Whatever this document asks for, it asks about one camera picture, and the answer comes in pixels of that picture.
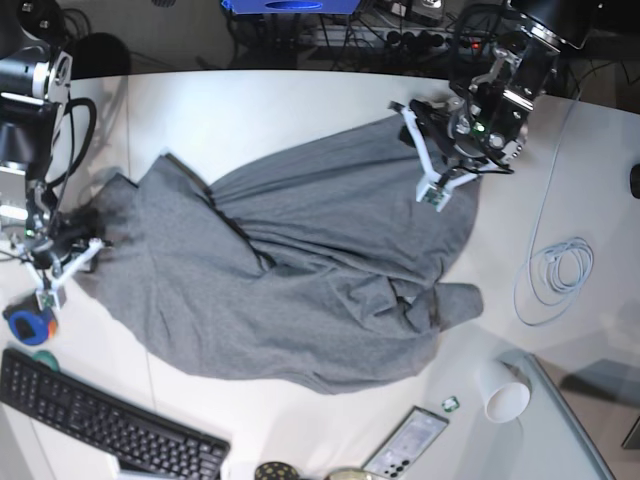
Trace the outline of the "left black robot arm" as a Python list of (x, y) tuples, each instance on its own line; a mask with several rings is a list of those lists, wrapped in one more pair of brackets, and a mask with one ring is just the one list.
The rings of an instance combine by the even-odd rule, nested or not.
[(602, 7), (600, 1), (465, 5), (449, 50), (452, 97), (409, 103), (419, 133), (454, 167), (509, 173), (512, 156), (526, 141), (536, 100), (555, 76), (562, 54), (584, 46)]

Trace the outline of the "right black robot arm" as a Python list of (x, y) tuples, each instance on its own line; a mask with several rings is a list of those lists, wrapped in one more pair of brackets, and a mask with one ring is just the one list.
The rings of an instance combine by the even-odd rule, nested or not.
[[(1, 232), (38, 270), (61, 269), (90, 239), (60, 211), (97, 122), (92, 100), (70, 96), (72, 67), (72, 38), (56, 2), (2, 2)], [(61, 126), (77, 106), (89, 113), (85, 139), (71, 145), (65, 172), (49, 180)]]

